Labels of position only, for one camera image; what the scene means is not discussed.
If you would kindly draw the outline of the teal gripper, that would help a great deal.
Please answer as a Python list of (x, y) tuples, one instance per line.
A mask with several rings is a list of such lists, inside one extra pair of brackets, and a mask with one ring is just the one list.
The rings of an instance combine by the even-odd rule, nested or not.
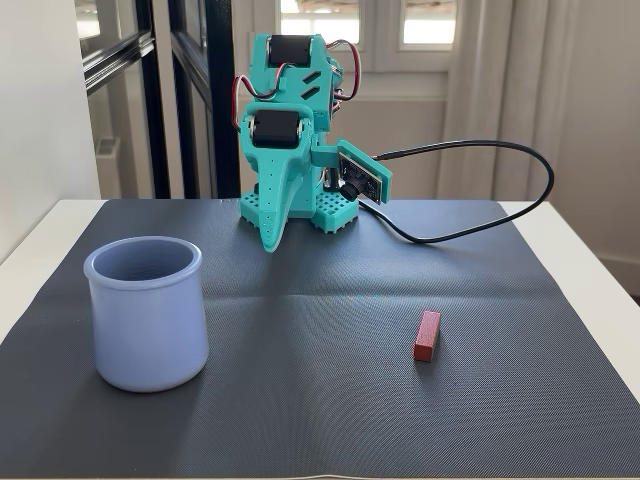
[(250, 102), (240, 122), (241, 150), (258, 180), (258, 223), (267, 252), (279, 246), (288, 218), (311, 216), (314, 113), (295, 103)]

